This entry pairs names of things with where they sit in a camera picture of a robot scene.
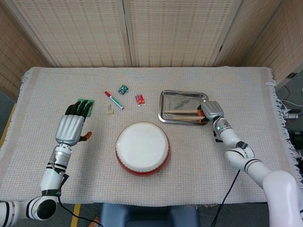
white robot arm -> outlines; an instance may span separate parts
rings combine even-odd
[[[255,158],[250,146],[238,138],[226,121],[217,102],[203,102],[201,108],[228,148],[225,156],[230,165],[246,172],[264,190],[270,226],[303,227],[303,193],[294,177],[285,171],[271,171]]]
[[[70,105],[61,118],[56,141],[59,143],[46,166],[42,181],[42,196],[31,201],[9,201],[0,203],[0,227],[12,226],[23,218],[47,220],[56,211],[57,197],[61,196],[61,187],[67,180],[65,174],[71,157],[71,146],[86,141],[91,132],[81,136],[82,127],[92,103],[87,100]]]

drum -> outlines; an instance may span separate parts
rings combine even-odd
[[[126,171],[138,176],[152,175],[160,171],[169,159],[169,140],[157,125],[135,123],[119,135],[116,156]]]

beige wall panel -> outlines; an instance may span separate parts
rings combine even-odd
[[[131,66],[119,2],[13,0],[58,67]]]
[[[212,66],[214,54],[221,46],[219,42],[224,39],[240,3],[237,0],[125,1],[130,6],[137,67]]]
[[[214,66],[241,66],[281,0],[243,0]]]
[[[48,63],[1,5],[0,34],[0,91],[17,100],[23,74]]]
[[[248,53],[245,66],[273,69],[277,82],[303,64],[303,2],[285,0]]]

metal tray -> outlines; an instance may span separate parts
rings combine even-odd
[[[198,121],[177,121],[174,116],[188,116],[187,114],[169,114],[166,110],[195,110],[202,102],[208,101],[208,96],[199,92],[186,92],[164,90],[160,95],[159,119],[165,123],[205,125],[207,121],[199,123]]]

gray floor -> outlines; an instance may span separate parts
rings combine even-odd
[[[290,80],[286,86],[290,89],[291,94],[288,101],[303,104],[303,72],[298,74],[294,79]],[[287,97],[287,90],[282,87],[277,91],[277,95],[280,99]],[[6,125],[9,118],[10,111],[13,107],[13,101],[0,94],[0,135]],[[299,119],[288,122],[287,129],[294,131],[303,131],[303,115]],[[66,204],[66,207],[73,210],[72,204]],[[213,218],[217,212],[218,206],[206,208],[201,206],[199,208],[201,226],[210,226]],[[80,210],[80,216],[94,219],[99,215],[101,210],[100,203],[94,204],[82,204]],[[89,222],[85,220],[79,220],[79,227],[87,227]],[[268,222],[268,207],[266,203],[244,203],[244,204],[225,204],[221,210],[220,216],[217,220],[217,227],[267,227]],[[17,225],[18,227],[70,227],[71,215],[58,206],[57,212],[54,217],[45,221],[39,222],[35,220],[22,220]]]

